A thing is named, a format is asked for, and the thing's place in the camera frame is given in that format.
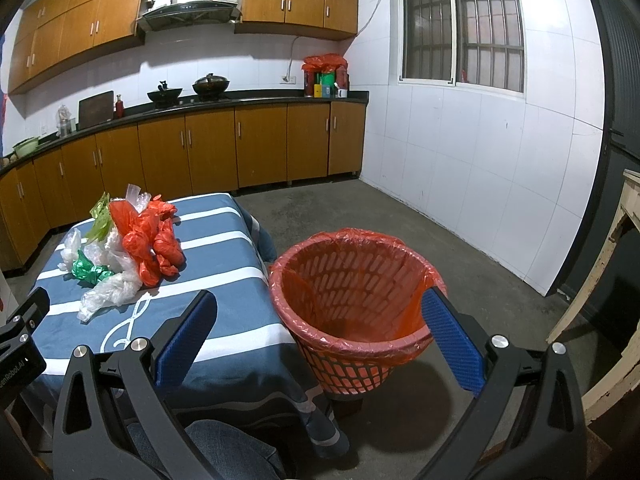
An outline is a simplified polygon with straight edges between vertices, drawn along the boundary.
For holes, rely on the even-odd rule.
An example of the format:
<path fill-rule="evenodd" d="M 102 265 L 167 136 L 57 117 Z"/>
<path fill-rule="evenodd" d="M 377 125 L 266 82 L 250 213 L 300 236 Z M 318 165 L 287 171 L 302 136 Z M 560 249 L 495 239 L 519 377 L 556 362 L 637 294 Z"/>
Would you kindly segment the dark green foil wrapper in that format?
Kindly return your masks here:
<path fill-rule="evenodd" d="M 94 264 L 84 252 L 79 249 L 77 258 L 72 264 L 72 274 L 78 281 L 96 286 L 99 282 L 112 276 L 114 272 L 108 266 Z"/>

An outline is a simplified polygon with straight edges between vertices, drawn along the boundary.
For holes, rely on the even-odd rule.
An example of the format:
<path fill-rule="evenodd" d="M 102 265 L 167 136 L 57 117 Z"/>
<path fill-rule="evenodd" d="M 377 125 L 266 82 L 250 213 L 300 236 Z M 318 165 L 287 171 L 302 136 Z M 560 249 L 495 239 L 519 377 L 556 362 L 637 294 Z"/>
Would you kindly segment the white translucent plastic bag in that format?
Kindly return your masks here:
<path fill-rule="evenodd" d="M 96 286 L 78 281 L 86 291 L 80 298 L 77 318 L 81 323 L 88 323 L 103 309 L 129 304 L 140 290 L 142 281 L 138 277 L 134 260 L 122 247 L 122 237 L 114 226 L 102 242 L 82 244 L 81 240 L 80 229 L 73 228 L 66 234 L 61 252 L 62 261 L 58 264 L 58 270 L 64 274 L 70 274 L 74 280 L 78 281 L 72 274 L 72 264 L 77 258 L 78 250 L 81 249 L 94 264 L 108 266 L 114 272 L 112 276 Z"/>

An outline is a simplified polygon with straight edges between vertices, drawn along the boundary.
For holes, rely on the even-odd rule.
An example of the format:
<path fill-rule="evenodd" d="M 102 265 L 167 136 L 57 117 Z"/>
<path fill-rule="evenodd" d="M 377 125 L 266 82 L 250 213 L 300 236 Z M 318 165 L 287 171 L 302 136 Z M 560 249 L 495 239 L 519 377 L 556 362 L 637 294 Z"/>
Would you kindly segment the lime green plastic bag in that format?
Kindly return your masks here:
<path fill-rule="evenodd" d="M 107 238 L 112 228 L 112 217 L 108 205 L 111 203 L 111 195 L 104 192 L 99 200 L 90 209 L 93 225 L 87 233 L 87 242 L 102 242 Z"/>

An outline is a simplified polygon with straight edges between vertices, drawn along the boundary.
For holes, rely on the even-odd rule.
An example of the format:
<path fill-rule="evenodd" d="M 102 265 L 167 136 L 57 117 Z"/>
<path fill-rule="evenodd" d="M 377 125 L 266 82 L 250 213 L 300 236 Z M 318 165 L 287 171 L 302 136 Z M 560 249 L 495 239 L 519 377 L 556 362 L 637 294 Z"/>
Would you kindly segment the large red plastic bag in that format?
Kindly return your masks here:
<path fill-rule="evenodd" d="M 122 247 L 134 260 L 145 287 L 156 287 L 162 278 L 179 273 L 186 257 L 175 237 L 175 205 L 155 195 L 141 212 L 128 200 L 112 200 L 108 211 L 122 237 Z"/>

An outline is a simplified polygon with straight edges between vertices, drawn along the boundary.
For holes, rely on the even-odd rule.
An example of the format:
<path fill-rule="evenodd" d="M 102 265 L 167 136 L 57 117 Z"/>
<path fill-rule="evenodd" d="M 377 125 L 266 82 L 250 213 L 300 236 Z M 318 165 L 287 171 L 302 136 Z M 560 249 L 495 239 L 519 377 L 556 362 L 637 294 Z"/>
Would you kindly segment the clear bubble wrap sheet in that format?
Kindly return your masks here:
<path fill-rule="evenodd" d="M 130 184 L 127 186 L 125 200 L 137 211 L 138 214 L 144 211 L 149 205 L 152 195 L 142 192 L 140 186 Z"/>

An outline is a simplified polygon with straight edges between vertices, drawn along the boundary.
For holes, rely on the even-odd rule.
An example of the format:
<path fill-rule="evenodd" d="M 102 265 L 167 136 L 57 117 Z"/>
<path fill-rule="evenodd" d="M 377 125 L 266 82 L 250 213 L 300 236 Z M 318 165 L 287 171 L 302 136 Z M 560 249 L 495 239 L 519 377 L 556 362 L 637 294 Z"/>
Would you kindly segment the lower wooden kitchen cabinets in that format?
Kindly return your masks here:
<path fill-rule="evenodd" d="M 74 136 L 1 173 L 1 267 L 23 269 L 47 235 L 130 184 L 165 200 L 359 174 L 361 100 L 218 103 Z"/>

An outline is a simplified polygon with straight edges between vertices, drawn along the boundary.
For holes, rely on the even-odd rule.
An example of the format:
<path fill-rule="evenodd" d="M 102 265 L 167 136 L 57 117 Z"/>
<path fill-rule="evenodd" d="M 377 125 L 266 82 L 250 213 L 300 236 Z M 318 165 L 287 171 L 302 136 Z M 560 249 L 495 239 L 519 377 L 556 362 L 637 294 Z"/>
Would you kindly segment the upper wooden kitchen cabinets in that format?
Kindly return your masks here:
<path fill-rule="evenodd" d="M 239 34 L 342 40 L 357 35 L 358 0 L 35 0 L 17 26 L 8 90 L 135 47 L 149 32 L 226 23 Z"/>

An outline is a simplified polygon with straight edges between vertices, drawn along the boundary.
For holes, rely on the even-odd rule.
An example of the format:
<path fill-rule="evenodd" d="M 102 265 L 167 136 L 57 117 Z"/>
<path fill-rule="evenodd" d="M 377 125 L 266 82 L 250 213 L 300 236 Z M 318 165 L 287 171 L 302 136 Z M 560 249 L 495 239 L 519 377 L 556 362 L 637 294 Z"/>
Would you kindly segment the blue striped tablecloth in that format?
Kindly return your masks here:
<path fill-rule="evenodd" d="M 320 457 L 346 454 L 348 437 L 272 305 L 267 266 L 277 252 L 269 234 L 227 193 L 178 198 L 174 205 L 175 236 L 186 263 L 160 286 L 139 290 L 129 304 L 81 322 L 77 315 L 87 289 L 64 268 L 63 245 L 38 275 L 37 286 L 50 298 L 34 335 L 46 369 L 23 394 L 38 422 L 52 427 L 77 347 L 124 350 L 177 320 L 168 342 L 156 347 L 159 369 L 151 375 L 175 413 L 254 414 L 284 403 Z"/>

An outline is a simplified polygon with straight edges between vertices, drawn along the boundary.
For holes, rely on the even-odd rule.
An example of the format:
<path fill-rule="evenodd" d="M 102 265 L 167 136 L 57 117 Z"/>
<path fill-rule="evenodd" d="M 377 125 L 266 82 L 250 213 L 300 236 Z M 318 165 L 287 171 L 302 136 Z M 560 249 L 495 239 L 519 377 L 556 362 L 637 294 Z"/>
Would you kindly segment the green cooking pot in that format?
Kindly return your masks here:
<path fill-rule="evenodd" d="M 37 151 L 39 146 L 38 136 L 31 136 L 13 145 L 13 151 L 17 158 L 24 158 Z"/>

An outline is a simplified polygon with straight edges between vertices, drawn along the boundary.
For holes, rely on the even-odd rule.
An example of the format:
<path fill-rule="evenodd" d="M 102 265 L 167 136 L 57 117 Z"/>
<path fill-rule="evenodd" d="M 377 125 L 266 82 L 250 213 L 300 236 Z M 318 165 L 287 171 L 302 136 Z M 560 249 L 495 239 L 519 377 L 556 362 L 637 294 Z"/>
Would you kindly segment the glass jar on counter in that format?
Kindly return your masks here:
<path fill-rule="evenodd" d="M 59 138 L 70 136 L 75 131 L 74 118 L 65 105 L 61 105 L 56 111 L 56 126 Z"/>

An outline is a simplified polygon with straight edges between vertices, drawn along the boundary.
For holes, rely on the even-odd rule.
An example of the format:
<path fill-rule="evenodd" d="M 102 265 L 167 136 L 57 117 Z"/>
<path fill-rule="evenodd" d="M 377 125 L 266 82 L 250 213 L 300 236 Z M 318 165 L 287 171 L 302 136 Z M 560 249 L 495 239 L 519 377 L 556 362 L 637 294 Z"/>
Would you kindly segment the dark wooden cutting board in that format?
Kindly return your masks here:
<path fill-rule="evenodd" d="M 92 128 L 114 117 L 115 96 L 110 90 L 89 96 L 78 103 L 78 129 Z"/>

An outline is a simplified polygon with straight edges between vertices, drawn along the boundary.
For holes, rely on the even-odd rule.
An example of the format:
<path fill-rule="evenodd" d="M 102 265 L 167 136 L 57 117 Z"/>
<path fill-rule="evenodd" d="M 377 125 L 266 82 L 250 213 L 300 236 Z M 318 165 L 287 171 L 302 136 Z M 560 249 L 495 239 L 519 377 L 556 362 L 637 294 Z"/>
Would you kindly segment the black wok with lid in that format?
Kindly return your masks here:
<path fill-rule="evenodd" d="M 230 81 L 224 76 L 207 74 L 192 84 L 195 94 L 201 101 L 217 101 L 228 89 Z"/>

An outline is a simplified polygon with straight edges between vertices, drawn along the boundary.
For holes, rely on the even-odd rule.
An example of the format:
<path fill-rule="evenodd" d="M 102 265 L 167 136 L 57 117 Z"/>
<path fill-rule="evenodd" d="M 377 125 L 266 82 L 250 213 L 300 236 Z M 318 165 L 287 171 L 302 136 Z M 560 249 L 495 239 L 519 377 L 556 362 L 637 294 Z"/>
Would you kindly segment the black countertop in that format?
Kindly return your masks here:
<path fill-rule="evenodd" d="M 190 113 L 208 112 L 209 110 L 224 110 L 225 108 L 239 106 L 257 106 L 257 105 L 274 105 L 274 104 L 326 104 L 335 101 L 341 101 L 341 98 L 311 98 L 304 96 L 302 90 L 278 90 L 278 89 L 260 89 L 260 90 L 239 90 L 224 92 L 222 97 L 215 101 L 200 101 L 196 96 L 185 96 L 178 99 L 178 104 L 165 108 L 156 108 L 153 104 L 142 104 L 126 108 L 123 118 L 108 120 L 101 122 L 99 125 L 80 129 L 65 138 L 57 138 L 53 133 L 46 136 L 43 144 L 39 144 L 38 148 L 32 154 L 17 159 L 15 162 L 1 167 L 1 174 L 6 174 L 14 168 L 31 162 L 36 157 L 49 153 L 52 150 L 60 148 L 62 145 L 80 140 L 85 136 L 91 136 L 103 131 L 122 128 L 140 122 L 150 122 L 151 120 L 160 120 L 176 115 L 184 115 Z"/>

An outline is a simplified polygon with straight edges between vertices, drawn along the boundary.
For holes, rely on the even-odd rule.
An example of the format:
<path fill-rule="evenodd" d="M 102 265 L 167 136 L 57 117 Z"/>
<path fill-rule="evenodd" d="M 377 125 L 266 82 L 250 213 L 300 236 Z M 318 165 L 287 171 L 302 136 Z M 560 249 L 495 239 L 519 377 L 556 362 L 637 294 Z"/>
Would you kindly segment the green box on counter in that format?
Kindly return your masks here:
<path fill-rule="evenodd" d="M 326 73 L 320 75 L 321 95 L 323 99 L 329 99 L 333 96 L 335 84 L 335 73 Z"/>

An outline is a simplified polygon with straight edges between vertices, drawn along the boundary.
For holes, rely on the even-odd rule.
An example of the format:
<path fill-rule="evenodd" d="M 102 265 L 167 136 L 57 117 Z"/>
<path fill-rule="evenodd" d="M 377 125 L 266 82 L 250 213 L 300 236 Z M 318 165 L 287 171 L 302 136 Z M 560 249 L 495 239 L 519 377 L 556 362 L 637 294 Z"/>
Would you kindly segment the barred window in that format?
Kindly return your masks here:
<path fill-rule="evenodd" d="M 520 0 L 400 0 L 402 80 L 524 91 Z"/>

